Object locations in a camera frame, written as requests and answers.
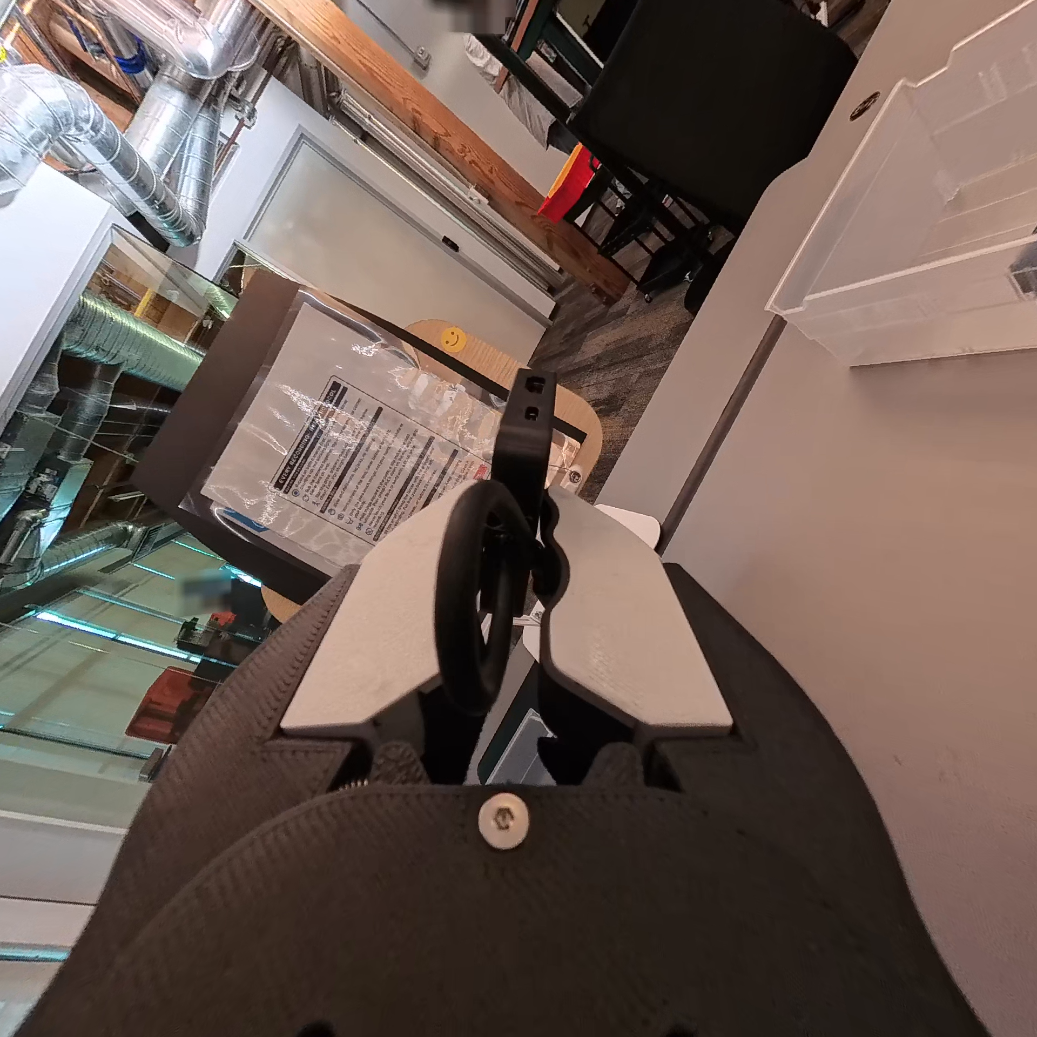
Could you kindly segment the black office chair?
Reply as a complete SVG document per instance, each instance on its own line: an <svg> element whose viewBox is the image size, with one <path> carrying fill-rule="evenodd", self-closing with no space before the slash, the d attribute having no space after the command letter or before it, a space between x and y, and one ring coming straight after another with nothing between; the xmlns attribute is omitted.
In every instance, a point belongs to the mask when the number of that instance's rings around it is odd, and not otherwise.
<svg viewBox="0 0 1037 1037"><path fill-rule="evenodd" d="M568 125L737 234L810 153L857 64L783 2L642 1Z"/></svg>

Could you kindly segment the clear plastic bin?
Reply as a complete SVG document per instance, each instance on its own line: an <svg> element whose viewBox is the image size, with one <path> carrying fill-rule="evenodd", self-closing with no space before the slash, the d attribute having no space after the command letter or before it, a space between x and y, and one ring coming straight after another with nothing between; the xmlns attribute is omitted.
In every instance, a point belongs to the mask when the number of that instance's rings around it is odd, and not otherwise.
<svg viewBox="0 0 1037 1037"><path fill-rule="evenodd" d="M1036 7L902 79L767 308L846 366L1036 344Z"/></svg>

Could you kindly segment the red plastic tray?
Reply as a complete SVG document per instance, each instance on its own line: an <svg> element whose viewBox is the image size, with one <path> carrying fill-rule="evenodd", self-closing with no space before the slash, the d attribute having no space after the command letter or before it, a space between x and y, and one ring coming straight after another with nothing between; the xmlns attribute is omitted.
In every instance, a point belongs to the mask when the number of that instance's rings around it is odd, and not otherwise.
<svg viewBox="0 0 1037 1037"><path fill-rule="evenodd" d="M601 168L601 162L584 144L577 143L538 208L540 217L552 224L561 222L574 208Z"/></svg>

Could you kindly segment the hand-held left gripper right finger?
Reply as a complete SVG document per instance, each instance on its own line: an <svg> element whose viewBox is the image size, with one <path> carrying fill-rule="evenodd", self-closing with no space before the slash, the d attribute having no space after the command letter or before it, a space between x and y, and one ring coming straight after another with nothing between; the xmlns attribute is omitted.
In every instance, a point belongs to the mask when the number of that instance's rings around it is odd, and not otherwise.
<svg viewBox="0 0 1037 1037"><path fill-rule="evenodd" d="M538 708L549 770L590 770L607 745L639 759L735 722L656 551L658 520L549 491Z"/></svg>

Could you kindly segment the sign stand with white base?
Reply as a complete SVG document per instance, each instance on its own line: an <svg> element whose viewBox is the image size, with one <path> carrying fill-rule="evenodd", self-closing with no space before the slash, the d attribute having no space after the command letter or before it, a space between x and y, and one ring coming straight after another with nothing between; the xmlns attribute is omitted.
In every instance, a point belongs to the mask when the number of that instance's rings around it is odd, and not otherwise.
<svg viewBox="0 0 1037 1037"><path fill-rule="evenodd" d="M184 498L188 463L200 451L201 435L216 429L213 414L221 412L211 398L203 399L200 408L183 404L183 397L193 399L194 395L185 389L163 427L165 437L155 440L155 460L142 463L138 473L163 507L171 503L174 493L183 492ZM491 478L472 482L486 486L472 487L455 505L437 566L435 652L447 703L467 717L485 719L503 685L516 610L525 602L529 587L540 601L551 591L554 565L546 560L541 526L549 491L561 488L544 489L538 531L533 534L505 486ZM369 755L369 783L374 780L376 751L386 745L407 746L422 763L407 742L384 744L371 753L358 740L292 737L280 729L295 689L360 565L347 565L332 577L218 688L202 708L201 719L188 726L187 735L175 746L171 762L159 772L156 788L163 796L171 797L174 786L186 790L188 779L201 781L198 795L218 806L230 805L230 793L239 786L258 793L260 785L267 788L273 782L271 787L280 795L288 779L260 779L253 766L260 762L267 766L275 750L301 760L304 750L319 749L320 755L321 746L351 742L354 748L339 762L348 764L351 754L357 760ZM581 784L594 772L593 765L590 770L559 770L562 777L571 773ZM260 798L272 802L274 791L263 792Z"/></svg>

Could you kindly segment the instruction sheet in plastic sleeve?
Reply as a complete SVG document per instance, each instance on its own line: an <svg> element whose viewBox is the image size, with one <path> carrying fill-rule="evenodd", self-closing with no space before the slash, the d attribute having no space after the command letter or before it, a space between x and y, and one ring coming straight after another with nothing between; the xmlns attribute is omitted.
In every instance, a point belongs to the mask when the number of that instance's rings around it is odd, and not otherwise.
<svg viewBox="0 0 1037 1037"><path fill-rule="evenodd" d="M198 537L296 601L449 491L491 475L518 360L457 324L401 329L261 272L188 388Z"/></svg>

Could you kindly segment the frosted glass door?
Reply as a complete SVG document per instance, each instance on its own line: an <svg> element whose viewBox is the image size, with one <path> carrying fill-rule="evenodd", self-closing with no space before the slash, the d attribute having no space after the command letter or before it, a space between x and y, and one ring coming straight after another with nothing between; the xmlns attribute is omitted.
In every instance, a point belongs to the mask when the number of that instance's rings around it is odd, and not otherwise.
<svg viewBox="0 0 1037 1037"><path fill-rule="evenodd" d="M298 129L240 243L269 267L404 326L539 338L550 318Z"/></svg>

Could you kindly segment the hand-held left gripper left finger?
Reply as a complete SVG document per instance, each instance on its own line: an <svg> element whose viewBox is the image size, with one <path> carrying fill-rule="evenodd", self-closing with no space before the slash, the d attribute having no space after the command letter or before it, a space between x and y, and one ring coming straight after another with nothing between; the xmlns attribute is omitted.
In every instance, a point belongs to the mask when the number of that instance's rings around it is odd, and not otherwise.
<svg viewBox="0 0 1037 1037"><path fill-rule="evenodd" d="M435 585L464 482L368 553L336 605L281 721L284 735L352 739L371 753L407 742L432 780L464 780L482 719L454 710L435 652Z"/></svg>

